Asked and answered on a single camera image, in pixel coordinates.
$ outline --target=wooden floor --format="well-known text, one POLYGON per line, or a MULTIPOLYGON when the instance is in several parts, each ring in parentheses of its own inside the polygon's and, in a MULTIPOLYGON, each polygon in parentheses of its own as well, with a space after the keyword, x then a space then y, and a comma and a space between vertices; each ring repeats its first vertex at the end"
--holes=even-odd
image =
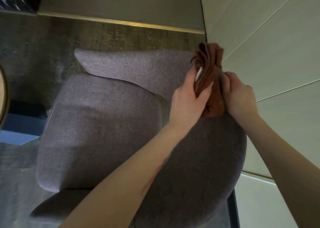
MULTIPOLYGON (((44 16, 0 14, 0 63, 10 98, 38 102, 49 110, 59 89, 83 71, 76 48, 131 51, 194 51, 204 35, 44 16)), ((0 227, 57 227, 31 222, 30 212, 52 193, 35 178, 39 140, 14 146, 0 143, 0 227)), ((226 208, 204 226, 230 227, 226 208)))

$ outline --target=gray armchair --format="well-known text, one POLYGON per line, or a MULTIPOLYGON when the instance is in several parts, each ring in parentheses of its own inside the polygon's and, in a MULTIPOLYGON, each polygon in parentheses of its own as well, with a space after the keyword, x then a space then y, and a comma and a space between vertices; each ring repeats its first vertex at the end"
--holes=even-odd
MULTIPOLYGON (((87 73, 71 76, 54 102, 37 159, 39 185, 57 192, 31 214, 61 222, 99 182, 162 127, 190 69, 192 53, 175 50, 76 50, 87 73)), ((226 201, 240 176, 246 136, 229 115, 202 118, 172 152, 132 227, 196 227, 226 201)))

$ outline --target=forearm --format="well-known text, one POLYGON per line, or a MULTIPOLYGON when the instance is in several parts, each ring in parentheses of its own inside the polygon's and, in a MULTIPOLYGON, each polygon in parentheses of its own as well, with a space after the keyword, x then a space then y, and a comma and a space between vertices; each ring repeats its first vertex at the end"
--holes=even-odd
POLYGON ((184 136, 174 126, 165 126, 90 192, 61 227, 128 227, 158 171, 184 136))
POLYGON ((320 170, 259 116, 240 125, 261 155, 299 227, 320 223, 320 170))

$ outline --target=hand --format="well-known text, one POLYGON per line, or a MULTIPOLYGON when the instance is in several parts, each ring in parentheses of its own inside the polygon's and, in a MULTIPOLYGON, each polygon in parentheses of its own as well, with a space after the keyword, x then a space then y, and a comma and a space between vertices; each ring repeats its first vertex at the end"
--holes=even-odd
POLYGON ((212 82, 197 98, 194 92, 196 75, 195 67, 191 68, 183 85, 176 89, 172 96, 169 124, 182 131, 184 136, 199 120, 211 94, 213 84, 212 82))
POLYGON ((243 84, 235 73, 226 72, 222 76, 222 91, 228 112, 240 125, 259 115, 252 87, 243 84))

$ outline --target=brown towel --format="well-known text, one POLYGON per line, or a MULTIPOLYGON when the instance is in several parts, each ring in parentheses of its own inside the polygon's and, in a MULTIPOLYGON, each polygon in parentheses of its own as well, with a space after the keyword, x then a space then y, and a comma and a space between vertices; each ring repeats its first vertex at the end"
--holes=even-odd
POLYGON ((194 92, 197 97, 211 84, 212 81, 214 81, 211 95, 201 117, 220 116, 225 112, 225 104, 219 84, 219 72, 222 70, 222 55, 223 48, 220 48, 218 44, 200 43, 199 49, 191 59, 191 62, 195 60, 195 68, 197 69, 197 72, 202 67, 202 72, 194 83, 194 92))

